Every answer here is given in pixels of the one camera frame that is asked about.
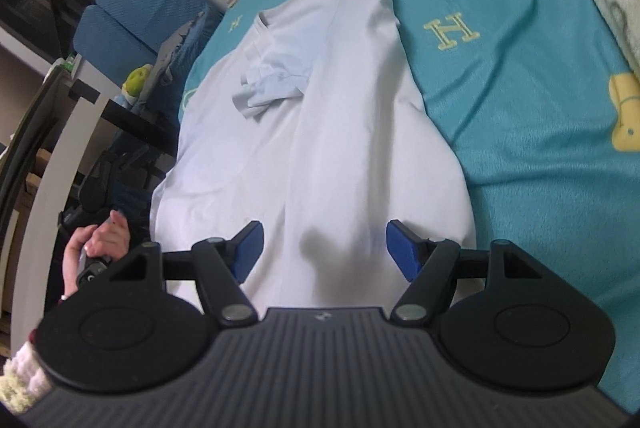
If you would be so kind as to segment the person's left hand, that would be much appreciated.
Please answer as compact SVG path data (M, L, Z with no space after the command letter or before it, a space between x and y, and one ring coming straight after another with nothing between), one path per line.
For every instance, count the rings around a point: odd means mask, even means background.
M64 293L62 299L77 291L77 270L81 251L89 258L111 257L119 260L129 252L130 233L126 217L120 211L111 211L110 218L102 225L78 228L64 249L62 275Z

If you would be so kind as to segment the white knitted sleeve forearm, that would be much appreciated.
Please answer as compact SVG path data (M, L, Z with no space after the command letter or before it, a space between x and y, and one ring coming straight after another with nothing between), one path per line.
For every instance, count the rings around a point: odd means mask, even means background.
M33 330L28 341L2 366L1 403L12 414L26 412L52 389L37 358L35 333Z

